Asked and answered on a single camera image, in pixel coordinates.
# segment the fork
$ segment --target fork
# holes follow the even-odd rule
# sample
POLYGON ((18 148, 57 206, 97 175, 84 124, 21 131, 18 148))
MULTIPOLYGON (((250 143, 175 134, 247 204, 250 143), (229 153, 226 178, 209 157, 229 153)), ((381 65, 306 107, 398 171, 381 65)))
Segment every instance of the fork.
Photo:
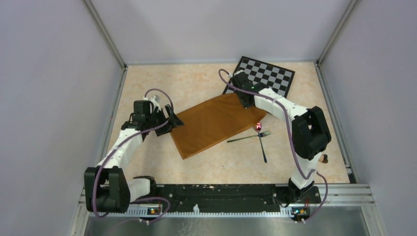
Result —
POLYGON ((259 133, 259 135, 258 135, 258 134, 256 134, 256 135, 251 135, 251 136, 244 137, 244 138, 240 138, 240 139, 228 140, 227 142, 228 142, 228 143, 231 143, 231 142, 234 142, 234 141, 237 141, 237 140, 248 139, 248 138, 257 137, 257 136, 259 136, 260 138, 262 138, 262 137, 268 136, 268 135, 270 135, 270 134, 271 134, 271 131, 269 131, 269 130, 268 130, 268 131, 265 131, 265 132, 259 133))

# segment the checkerboard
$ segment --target checkerboard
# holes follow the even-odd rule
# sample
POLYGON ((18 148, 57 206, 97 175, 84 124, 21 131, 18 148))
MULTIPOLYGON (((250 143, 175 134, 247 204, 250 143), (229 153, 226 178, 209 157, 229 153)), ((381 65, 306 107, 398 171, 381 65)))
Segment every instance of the checkerboard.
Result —
MULTIPOLYGON (((253 81, 254 85, 257 83, 267 85, 283 97, 287 97, 295 74, 292 70, 247 57, 240 59, 233 73, 239 70, 243 70, 248 75, 248 79, 253 81)), ((226 86, 223 94, 231 92, 234 92, 234 90, 226 86)))

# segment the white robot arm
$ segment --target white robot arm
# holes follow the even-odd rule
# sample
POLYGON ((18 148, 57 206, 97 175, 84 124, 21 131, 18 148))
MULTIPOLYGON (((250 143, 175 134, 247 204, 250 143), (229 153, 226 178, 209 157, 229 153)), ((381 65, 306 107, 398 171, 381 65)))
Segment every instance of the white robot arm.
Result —
POLYGON ((296 164, 299 164, 299 166, 296 166, 289 180, 289 186, 293 187, 295 185, 296 191, 298 191, 296 195, 301 195, 303 192, 308 191, 313 184, 313 177, 308 176, 308 173, 316 169, 319 158, 326 149, 327 144, 331 141, 331 135, 322 109, 319 107, 308 109, 278 95, 267 86, 260 83, 253 85, 243 71, 238 71, 230 77, 235 87, 264 95, 264 97, 254 96, 236 91, 244 107, 255 106, 291 124, 292 142, 294 143, 297 158, 296 164), (288 114, 288 121, 283 108, 275 101, 282 104, 285 108, 288 114))
POLYGON ((96 167, 89 167, 84 172, 86 206, 89 211, 93 211, 94 189, 97 211, 124 213, 129 203, 148 195, 152 185, 156 184, 153 178, 148 176, 136 177, 127 182, 123 170, 147 135, 141 133, 142 130, 154 130, 152 128, 160 126, 155 129, 156 135, 160 136, 184 125, 170 105, 165 106, 168 113, 168 118, 165 118, 159 100, 158 96, 153 96, 151 99, 144 97, 143 100, 135 101, 133 113, 122 125, 119 137, 106 155, 107 158, 101 160, 96 167), (100 168, 102 171, 98 177, 99 185, 95 188, 94 181, 100 168))

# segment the beige marble floor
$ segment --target beige marble floor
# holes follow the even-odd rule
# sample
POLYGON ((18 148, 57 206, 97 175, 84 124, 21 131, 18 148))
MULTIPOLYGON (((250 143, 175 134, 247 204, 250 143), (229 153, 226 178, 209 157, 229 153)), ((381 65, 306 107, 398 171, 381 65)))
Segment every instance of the beige marble floor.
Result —
MULTIPOLYGON (((312 62, 275 63, 295 71, 288 99, 303 105, 321 107, 326 115, 332 141, 325 153, 329 163, 319 163, 318 171, 330 183, 348 183, 345 165, 337 143, 328 109, 312 62)), ((121 125, 133 111, 133 102, 141 100, 150 88, 166 91, 179 113, 222 93, 225 84, 217 71, 230 72, 236 64, 178 64, 130 66, 123 87, 110 147, 119 135, 121 125)), ((168 103, 163 95, 161 105, 168 103)), ((268 163, 264 163, 258 138, 233 143, 217 144, 195 156, 182 160, 171 135, 157 137, 149 134, 134 153, 129 167, 124 170, 127 180, 134 176, 155 177, 157 183, 287 183, 295 164, 291 156, 284 122, 267 115, 263 128, 271 135, 263 138, 268 163)), ((246 130, 234 138, 256 134, 246 130)))

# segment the gray wall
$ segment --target gray wall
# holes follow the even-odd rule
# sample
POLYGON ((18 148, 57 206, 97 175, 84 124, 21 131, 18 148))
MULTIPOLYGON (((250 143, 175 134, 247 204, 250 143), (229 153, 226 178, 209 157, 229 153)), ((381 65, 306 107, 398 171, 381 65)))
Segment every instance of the gray wall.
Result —
POLYGON ((417 1, 365 0, 324 64, 361 182, 390 235, 415 235, 417 1))
POLYGON ((121 70, 82 1, 0 3, 1 235, 69 233, 121 70))
POLYGON ((126 63, 313 60, 350 0, 93 0, 126 63))

